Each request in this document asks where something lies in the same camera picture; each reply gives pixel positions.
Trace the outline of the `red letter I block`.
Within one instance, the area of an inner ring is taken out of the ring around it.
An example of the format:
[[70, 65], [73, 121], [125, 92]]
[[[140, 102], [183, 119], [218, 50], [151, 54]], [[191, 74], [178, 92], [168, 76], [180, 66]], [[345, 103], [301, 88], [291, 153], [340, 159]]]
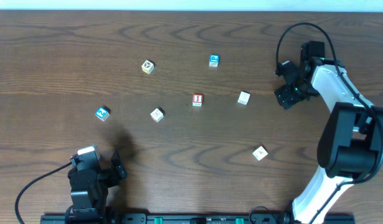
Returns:
[[194, 94], [192, 98], [193, 106], [202, 106], [203, 103], [203, 95], [202, 94]]

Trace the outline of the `blue number 2 block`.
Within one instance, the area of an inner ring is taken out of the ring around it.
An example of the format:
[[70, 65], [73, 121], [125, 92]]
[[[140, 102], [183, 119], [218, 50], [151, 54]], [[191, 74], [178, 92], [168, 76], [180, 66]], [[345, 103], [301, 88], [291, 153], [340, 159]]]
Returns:
[[106, 121], [110, 116], [110, 109], [106, 106], [101, 106], [96, 110], [95, 116], [102, 121]]

